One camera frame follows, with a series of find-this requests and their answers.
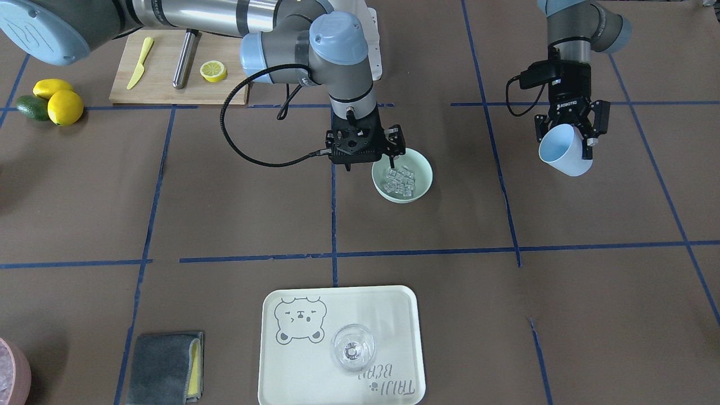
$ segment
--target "blue tape line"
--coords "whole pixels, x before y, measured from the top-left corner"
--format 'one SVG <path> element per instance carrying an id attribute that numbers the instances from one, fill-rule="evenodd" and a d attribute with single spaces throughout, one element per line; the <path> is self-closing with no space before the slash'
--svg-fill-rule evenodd
<path id="1" fill-rule="evenodd" d="M 530 327 L 533 330 L 533 340 L 535 341 L 535 351 L 538 355 L 538 363 L 540 364 L 540 373 L 542 374 L 542 383 L 545 386 L 545 398 L 548 405 L 552 405 L 552 393 L 550 392 L 550 382 L 547 378 L 547 369 L 545 368 L 545 359 L 542 355 L 542 347 L 540 347 L 540 337 L 535 329 L 535 321 L 530 318 Z"/>
<path id="2" fill-rule="evenodd" d="M 720 101 L 629 102 L 632 105 L 719 105 Z"/>
<path id="3" fill-rule="evenodd" d="M 518 237 L 515 233 L 515 224 L 513 223 L 513 214 L 510 211 L 510 200 L 508 199 L 508 191 L 505 188 L 505 180 L 503 180 L 503 169 L 500 167 L 500 157 L 498 156 L 498 146 L 495 144 L 495 134 L 492 131 L 492 122 L 490 121 L 490 110 L 487 108 L 487 99 L 485 99 L 485 87 L 482 85 L 482 76 L 480 75 L 480 65 L 477 62 L 477 55 L 475 54 L 475 42 L 472 39 L 472 32 L 470 31 L 470 21 L 467 17 L 467 8 L 465 7 L 465 0 L 461 0 L 462 3 L 462 14 L 465 18 L 465 28 L 467 30 L 467 38 L 470 41 L 470 51 L 472 52 L 472 60 L 475 64 L 475 74 L 477 75 L 477 84 L 480 87 L 480 98 L 482 99 L 482 108 L 485 111 L 485 121 L 487 122 L 487 130 L 490 134 L 490 144 L 492 145 L 492 154 L 495 156 L 495 165 L 498 168 L 498 179 L 500 179 L 500 188 L 503 191 L 503 198 L 505 198 L 505 210 L 508 214 L 508 225 L 510 226 L 510 235 L 513 238 L 513 246 L 515 247 L 515 255 L 518 260 L 518 267 L 523 265 L 522 259 L 520 258 L 520 249 L 518 248 Z"/>
<path id="4" fill-rule="evenodd" d="M 691 246 L 716 246 L 720 245 L 720 241 L 692 241 Z"/>
<path id="5" fill-rule="evenodd" d="M 257 262 L 261 260 L 325 259 L 331 256 L 331 253 L 260 254 L 255 256 L 183 257 L 179 261 L 180 263 Z"/>
<path id="6" fill-rule="evenodd" d="M 692 241 L 696 246 L 720 245 L 720 241 Z M 628 244 L 587 244 L 587 245 L 558 245 L 558 246 L 519 246 L 522 252 L 555 252 L 567 250 L 592 250 L 592 249 L 636 249 L 655 247 L 685 246 L 684 241 L 671 242 L 638 242 Z M 336 257 L 383 257 L 383 256 L 420 256 L 420 255 L 442 255 L 442 254 L 481 254 L 481 253 L 510 253 L 515 248 L 487 247 L 468 249 L 419 249 L 419 250 L 389 250 L 370 252 L 333 252 L 328 253 L 307 253 L 307 254 L 266 254 L 256 256 L 225 256 L 225 257 L 185 257 L 180 263 L 205 263 L 205 262 L 254 262 L 261 260 L 292 260 L 292 259 L 327 259 Z"/>
<path id="7" fill-rule="evenodd" d="M 336 205 L 336 199 L 335 199 L 337 183 L 336 183 L 335 165 L 330 164 L 330 166 L 331 166 L 330 170 L 332 172 L 332 183 L 331 183 L 332 184 L 332 192 L 331 192 L 332 197 L 330 198 L 330 206 L 332 208 L 332 213 L 333 213 L 333 221 L 332 221 L 333 222 L 333 227 L 332 227 L 333 287 L 337 287 L 338 286 L 338 235 L 337 235 L 338 216 L 337 216 L 337 209 L 336 209 L 337 205 Z"/>
<path id="8" fill-rule="evenodd" d="M 532 105 L 532 102 L 511 102 L 510 105 L 516 105 L 516 106 L 529 106 Z M 610 102 L 612 105 L 628 105 L 628 102 Z M 504 102 L 488 102 L 487 105 L 490 107 L 504 107 Z M 536 105 L 538 106 L 549 106 L 550 102 L 538 102 Z"/>
<path id="9" fill-rule="evenodd" d="M 679 242 L 639 242 L 633 244 L 587 244 L 587 245 L 559 245 L 559 246 L 520 246 L 522 252 L 552 252 L 558 250 L 591 250 L 591 249 L 631 249 L 641 247 L 669 247 L 685 246 L 684 241 Z"/>
<path id="10" fill-rule="evenodd" d="M 168 156 L 168 146 L 170 145 L 170 136 L 173 132 L 173 125 L 175 122 L 175 111 L 176 106 L 170 110 L 170 120 L 168 122 L 168 130 L 165 135 L 165 145 L 163 146 L 163 155 L 160 159 L 160 169 L 158 170 L 158 180 L 155 185 L 155 196 L 153 197 L 153 207 L 150 210 L 150 220 L 148 221 L 148 235 L 145 237 L 145 247 L 143 248 L 143 260 L 140 264 L 140 270 L 138 271 L 138 282 L 135 285 L 135 302 L 132 306 L 132 321 L 130 322 L 130 328 L 127 329 L 127 336 L 125 337 L 125 348 L 122 353 L 122 363 L 120 364 L 120 375 L 117 378 L 117 389 L 115 391 L 114 405 L 120 405 L 120 396 L 122 395 L 122 386 L 125 382 L 125 372 L 127 371 L 127 359 L 130 355 L 130 344 L 132 343 L 132 334 L 135 330 L 135 320 L 138 318 L 138 307 L 140 306 L 140 286 L 143 284 L 143 278 L 145 277 L 145 268 L 148 261 L 148 253 L 150 251 L 150 240 L 153 237 L 153 227 L 155 226 L 155 216 L 158 212 L 158 201 L 160 200 L 160 189 L 163 186 L 163 168 L 165 166 L 165 159 Z"/>
<path id="11" fill-rule="evenodd" d="M 374 256 L 422 256 L 428 254 L 477 254 L 477 253 L 508 253 L 515 248 L 487 247 L 476 249 L 424 249 L 424 250 L 388 250 L 384 252 L 339 252 L 338 257 L 374 257 Z"/>
<path id="12" fill-rule="evenodd" d="M 517 105 L 517 106 L 523 106 L 523 105 L 532 105 L 532 102 L 511 102 L 510 105 Z M 452 102 L 450 103 L 450 107 L 482 107 L 484 105 L 487 105 L 488 107 L 504 107 L 506 104 L 504 102 Z M 536 105 L 550 105 L 549 102 L 538 102 Z"/>
<path id="13" fill-rule="evenodd" d="M 685 242 L 685 248 L 688 250 L 688 254 L 690 255 L 690 260 L 693 262 L 693 266 L 695 267 L 695 272 L 698 275 L 698 279 L 700 279 L 700 283 L 703 286 L 703 290 L 705 290 L 705 296 L 708 298 L 708 302 L 710 303 L 710 307 L 712 308 L 713 315 L 715 316 L 715 321 L 717 322 L 718 326 L 720 326 L 720 312 L 718 312 L 718 308 L 717 308 L 717 305 L 715 304 L 715 300 L 713 299 L 710 289 L 708 288 L 708 284 L 705 281 L 705 276 L 703 275 L 703 272 L 700 269 L 700 266 L 698 265 L 698 261 L 695 258 L 695 254 L 693 253 L 693 248 L 690 245 L 690 242 L 688 241 L 687 235 L 685 234 L 685 229 L 683 229 L 683 224 L 680 222 L 680 216 L 678 215 L 678 212 L 675 209 L 675 204 L 672 203 L 672 198 L 670 198 L 670 192 L 667 190 L 665 181 L 662 179 L 662 174 L 660 174 L 660 168 L 658 167 L 657 162 L 655 161 L 655 157 L 652 154 L 652 150 L 650 149 L 650 144 L 647 142 L 647 138 L 645 137 L 645 132 L 643 131 L 642 125 L 640 124 L 640 119 L 637 117 L 637 113 L 635 112 L 635 107 L 633 107 L 633 103 L 630 100 L 630 94 L 628 93 L 627 88 L 625 87 L 623 78 L 620 75 L 620 71 L 618 70 L 618 65 L 617 65 L 617 63 L 615 63 L 615 58 L 613 58 L 612 55 L 608 55 L 608 56 L 610 57 L 610 62 L 613 64 L 613 69 L 615 70 L 615 75 L 617 75 L 618 80 L 620 81 L 620 87 L 623 89 L 625 98 L 627 99 L 628 103 L 630 104 L 630 111 L 632 112 L 632 116 L 635 119 L 635 125 L 637 125 L 637 129 L 640 132 L 640 137 L 642 138 L 642 142 L 645 145 L 645 150 L 647 150 L 647 154 L 650 157 L 650 162 L 652 163 L 652 167 L 655 169 L 655 174 L 657 175 L 657 179 L 660 181 L 660 186 L 662 187 L 662 192 L 665 194 L 665 198 L 667 199 L 667 204 L 670 206 L 670 210 L 672 211 L 672 216 L 673 216 L 673 218 L 675 218 L 675 222 L 678 225 L 678 230 L 680 231 L 680 235 L 683 237 L 683 241 Z"/>
<path id="14" fill-rule="evenodd" d="M 52 267 L 129 266 L 142 260 L 91 260 L 85 262 L 6 263 L 0 269 L 42 269 Z"/>
<path id="15" fill-rule="evenodd" d="M 2 128 L 3 123 L 5 122 L 5 116 L 7 115 L 8 109 L 10 108 L 10 105 L 12 104 L 12 99 L 15 98 L 15 92 L 17 92 L 17 87 L 20 85 L 20 79 L 22 78 L 22 74 L 25 72 L 25 68 L 27 67 L 27 62 L 30 60 L 30 54 L 25 54 L 25 59 L 22 61 L 22 65 L 20 65 L 20 71 L 17 72 L 17 77 L 15 78 L 15 84 L 12 86 L 12 90 L 10 91 L 10 97 L 8 97 L 7 102 L 5 103 L 5 109 L 2 112 L 2 115 L 0 115 L 0 128 Z"/>
<path id="16" fill-rule="evenodd" d="M 248 108 L 280 108 L 280 104 L 253 104 Z M 329 104 L 291 104 L 288 108 L 329 108 Z"/>

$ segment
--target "avocado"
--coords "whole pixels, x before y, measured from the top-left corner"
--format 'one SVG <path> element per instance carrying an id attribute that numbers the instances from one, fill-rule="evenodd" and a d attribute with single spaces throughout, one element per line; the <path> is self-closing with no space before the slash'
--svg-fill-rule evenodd
<path id="1" fill-rule="evenodd" d="M 36 96 L 20 96 L 15 102 L 17 110 L 25 117 L 32 118 L 36 121 L 47 121 L 48 117 L 48 101 Z"/>

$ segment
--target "lemon slice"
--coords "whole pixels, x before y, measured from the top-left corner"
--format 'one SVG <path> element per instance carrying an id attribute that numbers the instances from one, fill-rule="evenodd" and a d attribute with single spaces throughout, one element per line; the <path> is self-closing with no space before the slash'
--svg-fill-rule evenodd
<path id="1" fill-rule="evenodd" d="M 220 61 L 208 61 L 200 67 L 200 74 L 205 80 L 215 83 L 228 77 L 228 70 Z"/>

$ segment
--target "pink bowl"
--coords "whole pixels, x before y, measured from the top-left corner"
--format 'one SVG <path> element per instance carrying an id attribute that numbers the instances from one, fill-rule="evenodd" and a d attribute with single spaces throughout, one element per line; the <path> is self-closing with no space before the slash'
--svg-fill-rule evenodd
<path id="1" fill-rule="evenodd" d="M 10 384 L 7 405 L 24 405 L 30 392 L 30 364 L 14 344 L 0 338 L 0 346 L 7 347 L 12 363 L 13 381 Z"/>

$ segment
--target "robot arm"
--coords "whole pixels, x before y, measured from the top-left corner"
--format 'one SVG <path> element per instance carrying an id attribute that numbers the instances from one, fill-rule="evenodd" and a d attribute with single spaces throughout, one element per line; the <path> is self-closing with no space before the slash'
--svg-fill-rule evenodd
<path id="1" fill-rule="evenodd" d="M 3 0 L 0 27 L 20 48 L 69 65 L 123 32 L 140 27 L 192 28 L 242 37 L 248 76 L 289 63 L 256 81 L 325 85 L 333 107 L 325 147 L 334 164 L 390 163 L 405 153 L 399 125 L 384 130 L 373 90 L 368 45 L 353 14 L 328 0 Z"/>
<path id="2" fill-rule="evenodd" d="M 538 6 L 547 16 L 548 58 L 517 76 L 522 89 L 549 85 L 548 114 L 535 116 L 536 139 L 542 141 L 559 124 L 570 124 L 582 135 L 582 158 L 592 159 L 598 137 L 608 131 L 610 102 L 591 101 L 590 51 L 622 49 L 632 27 L 592 0 L 538 0 Z"/>

